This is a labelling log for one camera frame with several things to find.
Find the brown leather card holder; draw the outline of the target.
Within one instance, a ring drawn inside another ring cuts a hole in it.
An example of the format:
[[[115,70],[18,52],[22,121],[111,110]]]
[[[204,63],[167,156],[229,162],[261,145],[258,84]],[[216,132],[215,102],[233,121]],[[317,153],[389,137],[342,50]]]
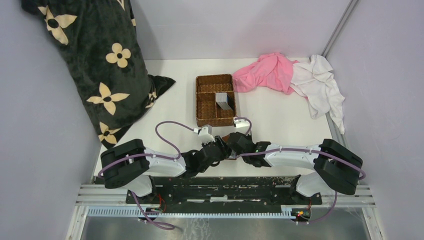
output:
[[[225,135],[225,136],[222,136],[221,137],[222,138],[222,140],[225,142],[225,144],[227,145],[228,144],[228,141],[229,141],[229,138],[230,138],[230,135],[228,134],[228,135]],[[231,150],[231,153],[229,154],[229,156],[226,158],[226,160],[232,160],[232,161],[235,161],[237,158],[236,158],[236,156],[237,156],[237,154],[230,148],[230,150]]]

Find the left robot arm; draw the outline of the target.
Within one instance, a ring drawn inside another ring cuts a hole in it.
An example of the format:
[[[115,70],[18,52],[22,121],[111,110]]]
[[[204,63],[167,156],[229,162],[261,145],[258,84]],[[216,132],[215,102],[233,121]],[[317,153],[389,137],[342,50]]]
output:
[[[214,141],[203,143],[200,150],[190,150],[180,155],[165,154],[134,139],[104,151],[100,155],[103,178],[107,189],[124,187],[141,175],[162,174],[173,178],[191,178],[215,167],[232,154],[230,147],[216,136]]]

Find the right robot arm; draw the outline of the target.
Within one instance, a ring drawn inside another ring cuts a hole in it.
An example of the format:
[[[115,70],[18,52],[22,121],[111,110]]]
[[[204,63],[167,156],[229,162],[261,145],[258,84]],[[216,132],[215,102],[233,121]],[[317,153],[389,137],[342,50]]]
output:
[[[235,132],[226,144],[238,158],[257,168],[288,166],[311,170],[298,176],[288,191],[295,204],[327,190],[354,195],[358,182],[366,177],[363,160],[333,139],[309,146],[283,146],[269,141],[254,143],[251,136]]]

